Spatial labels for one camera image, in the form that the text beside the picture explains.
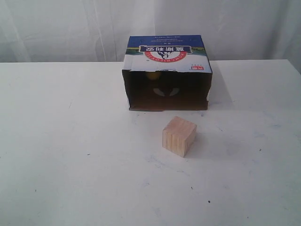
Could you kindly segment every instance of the cardboard box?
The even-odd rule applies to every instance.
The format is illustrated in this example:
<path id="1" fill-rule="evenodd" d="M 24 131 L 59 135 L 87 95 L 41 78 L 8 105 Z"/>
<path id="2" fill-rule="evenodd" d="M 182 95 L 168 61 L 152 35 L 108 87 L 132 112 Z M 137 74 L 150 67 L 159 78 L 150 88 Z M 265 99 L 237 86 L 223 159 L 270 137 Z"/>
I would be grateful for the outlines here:
<path id="1" fill-rule="evenodd" d="M 200 35 L 131 36 L 122 70 L 130 110 L 206 110 L 212 69 Z"/>

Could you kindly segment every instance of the white backdrop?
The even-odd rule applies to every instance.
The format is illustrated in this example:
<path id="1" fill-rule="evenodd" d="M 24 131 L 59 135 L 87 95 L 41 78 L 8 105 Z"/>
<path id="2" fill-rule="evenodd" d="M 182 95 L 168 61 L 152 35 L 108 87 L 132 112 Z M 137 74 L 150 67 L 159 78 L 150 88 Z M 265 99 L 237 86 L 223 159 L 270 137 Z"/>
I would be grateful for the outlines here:
<path id="1" fill-rule="evenodd" d="M 0 0 L 0 62 L 122 61 L 129 35 L 201 34 L 211 60 L 301 71 L 301 0 Z"/>

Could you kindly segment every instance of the table surface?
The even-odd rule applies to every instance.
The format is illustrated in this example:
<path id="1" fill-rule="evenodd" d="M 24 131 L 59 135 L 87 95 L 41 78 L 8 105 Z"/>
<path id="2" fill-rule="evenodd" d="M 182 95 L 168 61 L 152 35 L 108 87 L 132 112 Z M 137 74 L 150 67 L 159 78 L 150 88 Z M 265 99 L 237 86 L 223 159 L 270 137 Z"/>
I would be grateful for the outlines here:
<path id="1" fill-rule="evenodd" d="M 301 225 L 300 74 L 211 64 L 201 112 L 129 111 L 122 63 L 0 64 L 0 226 Z M 176 115 L 186 158 L 161 147 Z"/>

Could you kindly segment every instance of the wooden block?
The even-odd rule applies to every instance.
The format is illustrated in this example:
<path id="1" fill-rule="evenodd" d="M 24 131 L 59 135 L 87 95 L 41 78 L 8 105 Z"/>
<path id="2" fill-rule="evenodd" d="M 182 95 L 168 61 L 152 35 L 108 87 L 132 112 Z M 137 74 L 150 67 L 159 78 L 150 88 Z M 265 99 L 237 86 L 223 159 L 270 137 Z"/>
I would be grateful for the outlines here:
<path id="1" fill-rule="evenodd" d="M 196 124 L 174 117 L 163 130 L 162 145 L 167 150 L 184 157 L 196 136 Z"/>

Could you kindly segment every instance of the open box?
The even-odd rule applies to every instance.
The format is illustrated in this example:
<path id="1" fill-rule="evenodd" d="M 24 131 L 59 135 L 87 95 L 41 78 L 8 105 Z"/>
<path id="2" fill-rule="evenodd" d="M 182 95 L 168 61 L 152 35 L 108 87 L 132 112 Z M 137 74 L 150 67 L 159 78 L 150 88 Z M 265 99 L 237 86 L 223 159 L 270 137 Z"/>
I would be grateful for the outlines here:
<path id="1" fill-rule="evenodd" d="M 206 110 L 212 69 L 200 35 L 131 36 L 122 70 L 130 110 Z"/>

